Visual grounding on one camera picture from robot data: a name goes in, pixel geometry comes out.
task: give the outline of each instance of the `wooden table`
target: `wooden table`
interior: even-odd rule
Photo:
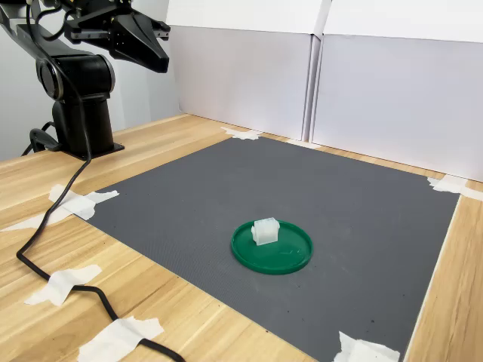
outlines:
[[[126,149],[93,160],[72,190],[85,195],[223,141],[230,136],[220,129],[222,125],[181,115],[117,132],[115,141]],[[425,176],[443,176],[328,147],[319,150]],[[44,212],[51,205],[51,187],[66,185],[81,164],[60,152],[40,152],[0,163],[0,229]],[[468,187],[483,191],[481,183],[471,181]],[[23,304],[45,285],[15,257],[32,233],[33,229],[0,232],[0,360],[76,360],[78,347],[111,320],[97,296],[90,293],[71,293],[60,307],[49,302]],[[50,274],[98,264],[103,271],[90,285],[103,289],[120,317],[158,318],[165,332],[155,340],[188,361],[312,360],[75,216],[48,226],[27,256]],[[482,341],[483,214],[480,201],[460,197],[407,360],[482,361]],[[125,360],[167,358],[139,346]]]

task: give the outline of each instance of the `green dish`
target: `green dish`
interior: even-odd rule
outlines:
[[[232,252],[247,268],[264,274],[289,274],[301,270],[312,257],[310,236],[301,228],[285,221],[278,221],[278,241],[260,245],[251,234],[254,221],[238,227],[232,236]]]

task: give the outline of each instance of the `gray rubber mat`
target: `gray rubber mat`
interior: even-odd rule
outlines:
[[[339,331],[404,354],[458,199],[423,176],[265,138],[110,190],[120,195],[89,223],[320,361],[340,350]],[[233,257],[235,229],[272,216],[312,238],[302,270],[263,275]]]

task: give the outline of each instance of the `tape strip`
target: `tape strip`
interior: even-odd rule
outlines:
[[[232,138],[239,138],[240,140],[258,140],[258,137],[263,132],[261,130],[247,130],[247,131],[240,131],[240,130],[232,130],[231,128],[221,127],[222,130],[225,130],[226,134],[233,135]]]
[[[64,188],[65,187],[62,185],[55,185],[54,187],[52,187],[48,199],[52,202],[55,202],[59,198],[60,194],[62,194]],[[110,198],[114,198],[117,195],[119,195],[117,191],[105,192],[102,194],[99,192],[91,192],[86,196],[78,195],[75,192],[68,191],[66,197],[62,200],[62,203],[48,218],[47,225],[59,222],[60,220],[65,219],[73,213],[84,220],[89,220],[95,213],[94,206],[96,204],[99,204],[100,202],[103,202],[105,200],[109,200]],[[2,229],[0,230],[0,232],[9,232],[12,230],[27,228],[37,229],[40,226],[44,215],[45,213],[41,213],[40,215],[31,217],[30,219],[24,220],[15,225]]]
[[[134,317],[116,319],[90,342],[81,346],[79,362],[115,362],[132,352],[141,339],[163,333],[158,318],[138,321]]]
[[[24,303],[35,305],[50,300],[53,305],[58,307],[64,303],[72,287],[88,283],[101,272],[98,265],[56,271],[51,275],[45,287],[33,293]]]
[[[353,339],[339,332],[341,351],[334,362],[398,362],[399,352],[384,345]]]
[[[318,147],[320,147],[320,145],[316,145],[314,143],[308,143],[298,140],[288,140],[287,143],[290,143],[291,145],[306,147],[308,149],[317,149]]]
[[[467,198],[474,198],[475,200],[483,201],[483,192],[476,191],[466,187],[467,179],[461,177],[445,175],[442,179],[433,179],[428,177],[429,185],[432,189],[441,192],[453,192],[454,194],[461,194]]]

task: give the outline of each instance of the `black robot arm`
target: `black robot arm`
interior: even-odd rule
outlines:
[[[79,107],[83,107],[85,125],[92,156],[98,157],[123,149],[112,140],[107,99],[115,85],[110,62],[101,55],[78,51],[58,38],[64,34],[73,44],[86,42],[108,50],[114,59],[127,60],[154,72],[167,72],[169,58],[157,38],[168,40],[170,27],[131,7],[131,0],[43,0],[54,6],[50,12],[64,10],[61,31],[52,35],[38,21],[45,12],[40,11],[38,0],[32,2],[31,27],[37,42],[48,53],[64,74],[56,71],[51,61],[32,42],[26,25],[25,0],[0,0],[0,25],[9,36],[36,59],[37,76],[47,95],[55,100],[54,126],[58,142],[43,130],[32,130],[30,141],[35,151],[45,148],[62,150],[78,158],[86,158],[85,138],[80,122]]]

